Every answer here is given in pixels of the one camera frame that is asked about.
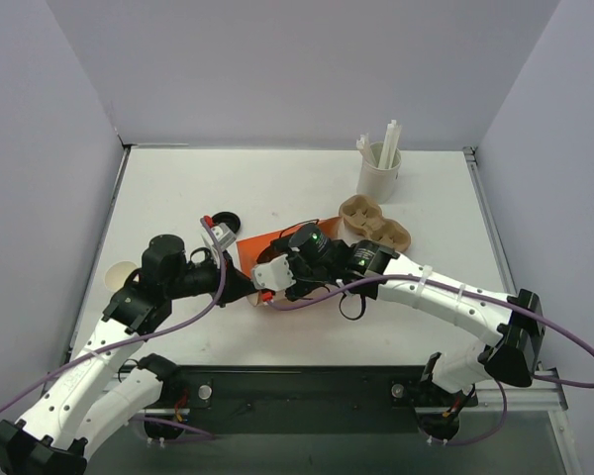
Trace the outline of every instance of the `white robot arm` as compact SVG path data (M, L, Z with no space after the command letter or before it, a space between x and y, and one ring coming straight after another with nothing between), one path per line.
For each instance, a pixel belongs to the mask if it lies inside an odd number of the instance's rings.
M363 240L348 246L343 241L331 240L314 224L305 225L271 245L283 253L253 269L253 284L259 289L284 291L288 300L298 301L325 283L348 284L349 291L361 298L419 309L479 338L460 352L438 353L429 359L426 377L445 391L467 392L471 385L486 379L518 387L532 384L545 329L491 301L509 302L541 314L536 294L522 290L518 296L510 296L472 287L377 242ZM333 291L321 299L339 292ZM283 308L272 302L270 305L289 310L317 300Z

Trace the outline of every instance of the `black cable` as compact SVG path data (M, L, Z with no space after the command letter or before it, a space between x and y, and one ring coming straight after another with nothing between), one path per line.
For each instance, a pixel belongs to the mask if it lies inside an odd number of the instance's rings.
M471 400L471 398L473 397L474 394L475 394L475 385L473 385L473 388L468 392L468 394L466 396L464 396L464 399L459 404L459 406L457 406L455 411L453 411L451 414L448 415L448 423L449 424L451 424L451 422L453 422L455 420L455 418L457 418L457 416L459 416L459 413L461 413L462 409L464 409L464 407L466 407L466 405Z
M367 310L367 300L365 299L365 296L364 295L360 296L360 313L358 314L357 317L348 317L344 313L344 310L341 308L341 305L346 298L347 298L347 294L343 294L341 296L341 299L339 300L339 312L341 312L341 315L343 315L344 318L346 318L347 320L350 320L351 322L356 322L357 320L362 319L363 315L365 315L365 310Z
M139 366L139 362L138 362L138 361L136 361L134 358L128 358L128 359L126 359L126 360L123 362L123 364L121 365L121 368L119 368L119 371L117 371L117 379L119 380L119 382L120 382L120 383L123 383L123 381L121 380L121 370L123 369L123 367L126 365L126 363L127 363L128 361L134 361L134 362L135 362L135 364L136 364L137 366Z
M124 287L128 284L130 284L130 282L132 282L133 280L135 280L135 278L139 275L139 272L141 272L141 268L137 268L135 270L133 270L132 272L130 272L130 275L128 277L126 277L126 281L124 282Z
M319 218L316 218L314 220L306 220L306 221L302 221L301 223L297 223L293 226L289 226L288 228L286 228L285 230L282 230L279 232L279 237L281 238L282 236L284 236L284 233L286 233L288 230L292 230L293 228L295 228L296 226L299 225L307 225L308 223L315 223L316 225L319 224Z
M191 251L191 253L189 254L189 261L193 262L193 257L194 255L196 255L198 252L203 252L205 254L205 258L203 259L203 262L207 259L211 259L211 250L208 247L198 247L197 249L194 249Z

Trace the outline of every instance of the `white pen holder cup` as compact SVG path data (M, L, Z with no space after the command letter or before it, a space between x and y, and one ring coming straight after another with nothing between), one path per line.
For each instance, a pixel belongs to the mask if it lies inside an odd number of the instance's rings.
M383 142L373 143L371 146L372 154L376 161L383 150ZM398 169L400 168L400 150L397 148L394 154L392 167L386 170L380 169L374 163L369 163L363 159L360 175L358 175L358 185L356 193L372 197L378 203L385 203L396 188L398 181Z

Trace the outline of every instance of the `white table surface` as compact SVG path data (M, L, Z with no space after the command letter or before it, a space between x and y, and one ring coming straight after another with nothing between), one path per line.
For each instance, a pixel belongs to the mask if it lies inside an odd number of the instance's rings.
M359 168L359 154L352 150L133 148L75 348L88 339L112 295L104 285L106 271L119 261L140 263L152 237L178 235L189 252L203 244L200 217L219 211L241 217L239 238L336 216L355 192ZM461 152L403 152L398 188L381 207L411 233L410 258L471 285L504 290ZM235 245L230 252L239 263ZM174 302L163 328L195 315L209 301L202 296ZM424 365L435 351L472 340L398 304L368 300L365 316L349 322L337 298L283 313L242 299L151 340L136 356L156 352L178 364Z

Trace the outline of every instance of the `black metal base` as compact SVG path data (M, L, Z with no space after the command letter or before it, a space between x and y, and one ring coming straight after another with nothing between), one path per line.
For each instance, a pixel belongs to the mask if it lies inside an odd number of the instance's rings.
M448 408L458 397L421 383L423 369L181 366L152 408L171 409L187 390L189 423L217 434L414 432L414 408Z

